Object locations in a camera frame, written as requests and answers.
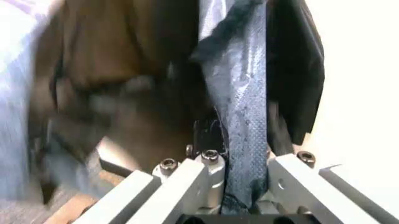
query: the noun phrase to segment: dark gray cloth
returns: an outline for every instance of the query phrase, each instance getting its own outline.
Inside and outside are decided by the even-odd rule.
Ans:
[[[202,0],[202,65],[229,151],[223,214],[246,213],[267,190],[266,1]]]

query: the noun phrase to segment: white background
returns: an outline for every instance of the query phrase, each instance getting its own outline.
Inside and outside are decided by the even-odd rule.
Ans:
[[[317,167],[399,168],[399,0],[306,0],[325,50],[324,92],[304,150]]]

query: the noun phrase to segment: crumpled cloth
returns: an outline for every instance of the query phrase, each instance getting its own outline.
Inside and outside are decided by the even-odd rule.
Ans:
[[[229,169],[222,214],[248,213],[267,190],[266,1],[202,0],[202,65],[216,107]]]

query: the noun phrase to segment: black cloth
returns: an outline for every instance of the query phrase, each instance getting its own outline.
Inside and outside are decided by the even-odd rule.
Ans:
[[[321,39],[304,0],[269,0],[266,21],[268,102],[278,104],[292,143],[302,145],[323,91]]]

